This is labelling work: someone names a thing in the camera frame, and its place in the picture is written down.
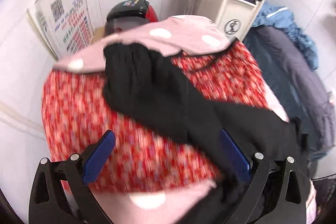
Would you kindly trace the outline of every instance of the cable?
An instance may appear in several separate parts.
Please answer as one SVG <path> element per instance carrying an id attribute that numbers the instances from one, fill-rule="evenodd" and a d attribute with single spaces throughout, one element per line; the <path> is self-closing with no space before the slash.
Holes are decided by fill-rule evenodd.
<path id="1" fill-rule="evenodd" d="M 323 179 L 327 179 L 327 178 L 332 177 L 332 176 L 336 176 L 336 174 L 332 174 L 332 175 L 322 177 L 322 178 L 318 178 L 318 179 L 312 179 L 311 181 L 323 180 Z"/>
<path id="2" fill-rule="evenodd" d="M 28 134 L 28 135 L 30 135 L 30 136 L 32 136 L 34 138 L 39 139 L 39 140 L 43 140 L 43 141 L 47 140 L 47 138 L 45 136 L 41 137 L 41 136 L 35 135 L 35 134 L 33 134 L 33 133 L 29 132 L 29 131 L 23 130 L 23 129 L 21 129 L 21 128 L 15 126 L 15 125 L 13 125 L 12 123 L 6 121 L 5 119 L 3 119 L 1 117 L 0 117 L 0 122 L 3 122 L 4 124 L 8 125 L 9 127 L 13 128 L 13 129 L 15 129 L 17 131 L 20 131 L 22 133 Z"/>
<path id="3" fill-rule="evenodd" d="M 0 112 L 6 114 L 7 116 L 9 116 L 10 118 L 17 121 L 20 124 L 23 124 L 27 127 L 33 128 L 34 130 L 44 133 L 43 126 L 23 117 L 19 112 L 17 112 L 15 109 L 11 108 L 10 106 L 6 105 L 1 100 L 0 100 Z"/>
<path id="4" fill-rule="evenodd" d="M 188 6 L 187 6 L 187 8 L 186 8 L 186 10 L 184 12 L 186 15 L 190 15 L 191 14 L 193 3 L 194 3 L 194 0 L 189 0 L 188 1 Z"/>

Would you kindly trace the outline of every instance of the black cloth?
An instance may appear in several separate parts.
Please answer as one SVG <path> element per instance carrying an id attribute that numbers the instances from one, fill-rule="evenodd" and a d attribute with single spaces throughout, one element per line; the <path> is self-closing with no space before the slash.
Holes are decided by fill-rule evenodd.
<path id="1" fill-rule="evenodd" d="M 322 211 L 336 190 L 336 178 L 325 178 L 313 183 L 316 189 L 316 205 Z"/>
<path id="2" fill-rule="evenodd" d="M 225 174 L 216 190 L 179 223 L 217 223 L 218 217 L 225 219 L 242 195 L 245 185 L 236 179 L 219 142 L 223 128 L 247 158 L 256 152 L 270 160 L 292 156 L 300 168 L 298 179 L 304 188 L 301 198 L 307 199 L 310 182 L 306 177 L 306 139 L 296 119 L 286 123 L 266 109 L 206 100 L 169 58 L 140 44 L 112 44 L 105 47 L 104 55 L 107 78 L 103 96 L 113 110 L 176 143 L 197 147 Z"/>

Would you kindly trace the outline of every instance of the hanging clothes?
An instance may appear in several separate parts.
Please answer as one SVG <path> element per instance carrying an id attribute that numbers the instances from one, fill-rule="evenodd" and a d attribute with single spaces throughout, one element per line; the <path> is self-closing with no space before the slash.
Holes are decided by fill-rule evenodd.
<path id="1" fill-rule="evenodd" d="M 181 53 L 170 61 L 207 99 L 267 107 L 261 72 L 241 42 L 219 54 Z M 116 146 L 92 190 L 157 191 L 216 177 L 218 169 L 204 153 L 157 136 L 112 110 L 102 95 L 105 80 L 104 73 L 53 70 L 49 75 L 43 88 L 42 118 L 53 161 L 81 153 L 110 129 Z"/>
<path id="2" fill-rule="evenodd" d="M 294 21 L 294 14 L 288 7 L 274 6 L 265 2 L 252 27 L 273 26 L 282 30 L 303 54 L 311 70 L 319 67 L 319 57 L 315 42 Z"/>

